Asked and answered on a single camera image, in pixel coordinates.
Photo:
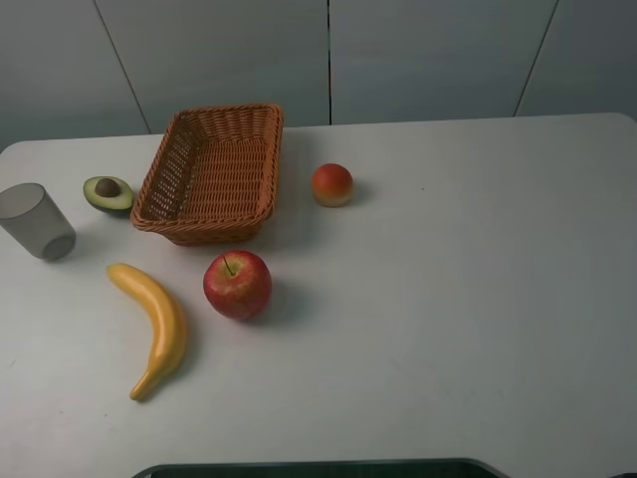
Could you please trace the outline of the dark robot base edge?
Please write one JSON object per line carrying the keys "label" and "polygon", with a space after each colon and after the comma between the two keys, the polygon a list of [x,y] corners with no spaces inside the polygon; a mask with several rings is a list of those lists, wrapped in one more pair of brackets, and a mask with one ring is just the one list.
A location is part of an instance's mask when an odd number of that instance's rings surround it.
{"label": "dark robot base edge", "polygon": [[469,458],[162,464],[135,477],[506,477]]}

